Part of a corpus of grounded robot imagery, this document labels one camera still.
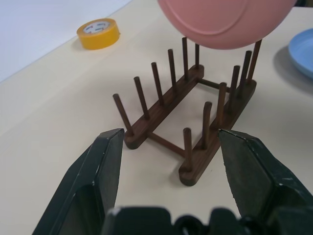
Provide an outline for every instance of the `wooden base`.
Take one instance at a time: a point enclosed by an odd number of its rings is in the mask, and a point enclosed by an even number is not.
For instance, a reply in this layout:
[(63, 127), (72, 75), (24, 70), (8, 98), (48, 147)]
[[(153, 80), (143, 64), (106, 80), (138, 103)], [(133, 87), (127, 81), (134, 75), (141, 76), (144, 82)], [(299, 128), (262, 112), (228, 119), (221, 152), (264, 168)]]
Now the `wooden base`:
[[(138, 148), (147, 138), (163, 145), (164, 147), (172, 150), (173, 152), (185, 158), (183, 164), (179, 168), (180, 181), (187, 185), (194, 185), (201, 177), (208, 164), (213, 159), (217, 150), (220, 148), (218, 139), (218, 129), (231, 129), (236, 120), (244, 110), (245, 106), (252, 97), (256, 82), (252, 80), (253, 72), (255, 69), (261, 41), (255, 44), (254, 52), (246, 52), (244, 65), (241, 73), (240, 83), (237, 87), (240, 66), (235, 66), (231, 81), (231, 86), (228, 87), (226, 83), (222, 82), (217, 84), (212, 81), (204, 80), (204, 66), (199, 64), (199, 45), (195, 45), (196, 61), (195, 65), (188, 69), (188, 56), (187, 56), (187, 39), (182, 39), (183, 45), (183, 63), (184, 63), (184, 76), (176, 82), (175, 66), (173, 51), (168, 50), (172, 87), (162, 94), (159, 75), (157, 71), (157, 64), (151, 63), (152, 71), (156, 84), (156, 92), (158, 101), (150, 108), (147, 108), (144, 98), (143, 90), (139, 77), (135, 77), (135, 85), (137, 88), (139, 100), (143, 110), (143, 116), (131, 126), (122, 102), (118, 94), (114, 94), (114, 100), (117, 108), (121, 114), (124, 124), (127, 128), (125, 133), (125, 144), (130, 149)], [(153, 131), (165, 120), (165, 118), (176, 108), (176, 106), (186, 97), (186, 95), (198, 84), (219, 89), (219, 99), (216, 111), (216, 118), (210, 123), (210, 112), (212, 103), (206, 102), (203, 109), (203, 128), (202, 138), (192, 149), (191, 145), (191, 130), (185, 128), (183, 131), (185, 149), (170, 143), (162, 137), (153, 133)], [(229, 93), (228, 102), (225, 104), (225, 94)]]

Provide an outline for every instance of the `table surface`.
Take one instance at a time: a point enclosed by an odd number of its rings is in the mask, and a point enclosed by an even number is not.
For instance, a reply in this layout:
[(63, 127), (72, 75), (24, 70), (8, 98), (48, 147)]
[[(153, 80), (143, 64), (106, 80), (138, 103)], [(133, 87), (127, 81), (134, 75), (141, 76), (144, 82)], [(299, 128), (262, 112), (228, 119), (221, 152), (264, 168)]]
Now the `table surface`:
[[(312, 13), (313, 9), (294, 8), (263, 40), (255, 94), (233, 127), (259, 137), (310, 192), (313, 83), (292, 66), (286, 46), (295, 34), (310, 28)], [(173, 48), (177, 77), (182, 76), (181, 35), (156, 1), (134, 0), (112, 18), (121, 31), (113, 46), (86, 51), (74, 38), (0, 84), (1, 234), (32, 233), (68, 167), (99, 133), (124, 127), (114, 93), (120, 94), (133, 123), (142, 115), (135, 76), (141, 78), (148, 106), (157, 100), (151, 62), (157, 62), (162, 89), (167, 90), (171, 86), (167, 49)], [(194, 46), (190, 41), (188, 46), (191, 64)], [(201, 47), (204, 77), (230, 84), (232, 67), (243, 63), (247, 49), (253, 45), (227, 51)], [(206, 101), (212, 101), (216, 110), (217, 92), (198, 85), (156, 133), (183, 147), (182, 130), (190, 127), (196, 142)], [(149, 140), (137, 150), (124, 147), (116, 205), (167, 207), (173, 220), (191, 213), (207, 222), (214, 207), (239, 215), (220, 150), (191, 188), (179, 181), (181, 162)]]

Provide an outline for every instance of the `yellow tape roll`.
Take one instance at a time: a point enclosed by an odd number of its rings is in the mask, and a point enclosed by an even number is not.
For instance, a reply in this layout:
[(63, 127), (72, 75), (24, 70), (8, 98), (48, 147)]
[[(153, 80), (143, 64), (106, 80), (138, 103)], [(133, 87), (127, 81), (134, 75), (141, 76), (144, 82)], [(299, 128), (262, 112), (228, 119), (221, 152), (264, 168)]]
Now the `yellow tape roll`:
[(77, 30), (79, 40), (88, 50), (111, 46), (118, 40), (119, 34), (115, 20), (108, 18), (90, 21)]

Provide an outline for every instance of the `wooden dowel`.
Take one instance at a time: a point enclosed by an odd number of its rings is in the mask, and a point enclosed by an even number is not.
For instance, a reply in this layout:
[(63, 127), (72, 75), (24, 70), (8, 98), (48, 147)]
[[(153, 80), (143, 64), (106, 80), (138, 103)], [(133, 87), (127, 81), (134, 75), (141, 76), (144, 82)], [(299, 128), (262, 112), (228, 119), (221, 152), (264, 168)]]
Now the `wooden dowel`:
[(220, 90), (219, 90), (219, 100), (217, 104), (217, 111), (216, 111), (216, 127), (221, 128), (223, 124), (223, 114), (224, 114), (224, 103), (225, 103), (225, 95), (226, 95), (226, 83), (220, 83)]
[(247, 84), (251, 83), (251, 80), (252, 80), (252, 77), (253, 77), (253, 74), (254, 74), (256, 61), (258, 59), (261, 43), (262, 43), (262, 40), (259, 40), (259, 41), (257, 41), (255, 43), (254, 50), (253, 50), (253, 55), (252, 55), (252, 60), (251, 60), (251, 65), (250, 65), (250, 70), (249, 70), (248, 78), (246, 80)]
[(142, 90), (142, 86), (141, 86), (139, 77), (135, 77), (134, 81), (135, 81), (135, 85), (136, 85), (136, 88), (137, 88), (137, 92), (138, 92), (139, 100), (140, 100), (141, 107), (142, 107), (142, 110), (143, 110), (143, 114), (145, 116), (145, 119), (149, 120), (150, 116), (149, 116), (149, 112), (148, 112), (145, 96), (143, 94), (143, 90)]
[(184, 61), (184, 78), (186, 81), (188, 81), (189, 78), (188, 78), (187, 38), (182, 38), (182, 54), (183, 54), (183, 61)]
[(152, 66), (153, 76), (155, 78), (156, 92), (157, 92), (158, 100), (159, 100), (160, 105), (164, 106), (164, 100), (163, 100), (162, 89), (161, 89), (161, 84), (160, 84), (160, 78), (158, 76), (156, 62), (151, 63), (151, 66)]
[(185, 167), (186, 171), (192, 171), (192, 144), (191, 144), (191, 129), (185, 128), (184, 131), (184, 144), (185, 144)]
[(248, 73), (251, 55), (252, 55), (252, 51), (247, 50), (246, 55), (245, 55), (243, 70), (241, 72), (241, 78), (240, 78), (238, 93), (237, 93), (238, 98), (241, 98), (243, 96), (243, 91), (244, 91), (245, 84), (246, 84), (246, 75)]
[(173, 50), (172, 49), (168, 50), (168, 60), (170, 62), (171, 80), (172, 80), (173, 91), (174, 91), (174, 93), (177, 93), (175, 64), (174, 64), (174, 56), (173, 56)]
[(171, 142), (163, 139), (162, 137), (150, 132), (148, 133), (148, 138), (152, 139), (153, 141), (163, 145), (164, 147), (168, 148), (169, 150), (177, 153), (178, 155), (181, 155), (182, 157), (185, 157), (185, 151), (178, 146), (172, 144)]
[(113, 99), (116, 103), (116, 106), (117, 106), (119, 113), (121, 114), (122, 120), (124, 122), (124, 125), (126, 126), (126, 129), (128, 131), (129, 136), (133, 136), (134, 135), (133, 128), (132, 128), (131, 124), (129, 123), (128, 117), (126, 115), (126, 112), (125, 112), (125, 109), (124, 109), (123, 104), (121, 102), (121, 99), (119, 98), (119, 95), (114, 94)]
[[(208, 80), (205, 80), (205, 79), (200, 79), (199, 80), (199, 83), (203, 84), (203, 85), (206, 85), (208, 87), (212, 87), (212, 88), (215, 88), (215, 89), (219, 89), (220, 88), (220, 85), (218, 83), (215, 83), (215, 82), (211, 82), (211, 81), (208, 81)], [(230, 92), (230, 88), (227, 87), (226, 88), (226, 91), (229, 93)]]
[(235, 92), (237, 88), (239, 72), (240, 72), (240, 66), (238, 65), (234, 66), (233, 76), (231, 78), (230, 93), (229, 93), (229, 98), (228, 98), (228, 107), (227, 107), (228, 112), (232, 112), (232, 106), (233, 106), (234, 99), (235, 99)]
[(195, 63), (196, 63), (196, 69), (199, 68), (199, 59), (200, 59), (200, 46), (199, 44), (195, 44)]
[(204, 105), (204, 109), (203, 109), (202, 149), (208, 148), (211, 108), (212, 108), (212, 103), (206, 102)]

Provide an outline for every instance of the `pink plate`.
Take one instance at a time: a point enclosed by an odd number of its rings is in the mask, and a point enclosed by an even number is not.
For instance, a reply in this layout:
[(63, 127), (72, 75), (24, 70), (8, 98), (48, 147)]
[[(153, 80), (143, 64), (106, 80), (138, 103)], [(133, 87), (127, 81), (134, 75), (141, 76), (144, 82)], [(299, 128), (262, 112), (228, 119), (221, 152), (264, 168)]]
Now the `pink plate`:
[(235, 49), (271, 33), (296, 0), (158, 0), (166, 17), (204, 47)]

